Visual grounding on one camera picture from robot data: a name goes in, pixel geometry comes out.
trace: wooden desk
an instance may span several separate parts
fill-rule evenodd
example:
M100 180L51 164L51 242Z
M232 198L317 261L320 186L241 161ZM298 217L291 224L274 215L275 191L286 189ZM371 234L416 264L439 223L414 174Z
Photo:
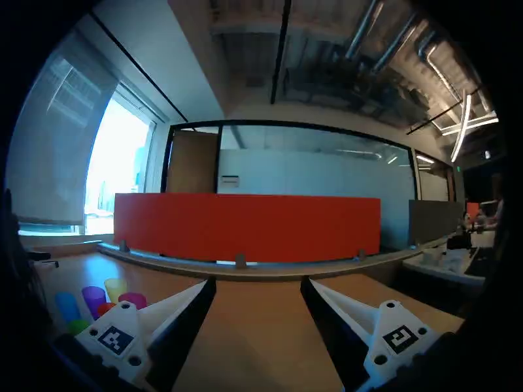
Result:
M143 293L149 302L160 301L199 281L98 253L60 259L60 268L42 270L41 277L51 310L54 292L79 293L91 284L103 287L107 278L125 278L129 289ZM361 274L319 282L371 306L397 299L439 332L455 331L462 322ZM83 301L78 303L87 314ZM299 282L218 281L214 302L173 391L339 392L341 388L301 297Z

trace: blue cup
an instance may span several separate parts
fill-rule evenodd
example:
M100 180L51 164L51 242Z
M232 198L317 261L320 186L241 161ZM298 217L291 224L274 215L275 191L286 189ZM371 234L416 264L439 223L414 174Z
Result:
M73 294L62 291L54 296L54 300L56 301L61 316L67 324L74 320L81 319L80 310L78 309L78 305Z

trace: glass wall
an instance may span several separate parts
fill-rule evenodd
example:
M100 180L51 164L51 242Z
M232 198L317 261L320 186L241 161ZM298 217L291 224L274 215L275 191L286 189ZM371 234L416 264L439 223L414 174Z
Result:
M422 200L455 201L452 168L443 162L416 153Z
M407 247L415 199L409 151L373 139L262 125L224 126L218 193L375 197L383 250Z

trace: plastic cup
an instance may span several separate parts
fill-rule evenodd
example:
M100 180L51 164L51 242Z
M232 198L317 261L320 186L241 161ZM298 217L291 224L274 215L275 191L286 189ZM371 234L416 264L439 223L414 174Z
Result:
M98 306L105 304L105 291L100 287L88 286L82 289L82 295L93 319L98 318Z
M147 300L145 296L140 293L125 293L118 297L118 302L128 301L131 304L136 305L136 309L143 309L147 306Z
M118 303L118 297L128 291L127 282L124 279L111 278L106 279L103 283L105 284L109 300L115 304Z
M89 323L85 320L73 320L69 324L67 324L67 329L69 330L69 333L73 336L76 336L87 327L89 327Z
M71 321L81 318L80 310L78 309L78 305L73 294L68 293L67 291L61 291L56 293L54 300L58 306L58 310L60 311L61 316L66 323L69 324Z
M113 304L112 302L106 302L105 304L98 306L98 317L101 317L104 314L106 314L114 306L116 306L116 304Z

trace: orange partition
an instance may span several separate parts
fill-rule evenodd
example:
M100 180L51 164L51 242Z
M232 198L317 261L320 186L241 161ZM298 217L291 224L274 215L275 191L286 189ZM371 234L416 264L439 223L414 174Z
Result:
M378 253L380 200L352 197L117 194L114 241L182 259L296 263Z
M479 211L479 203L467 203L467 214L474 220Z

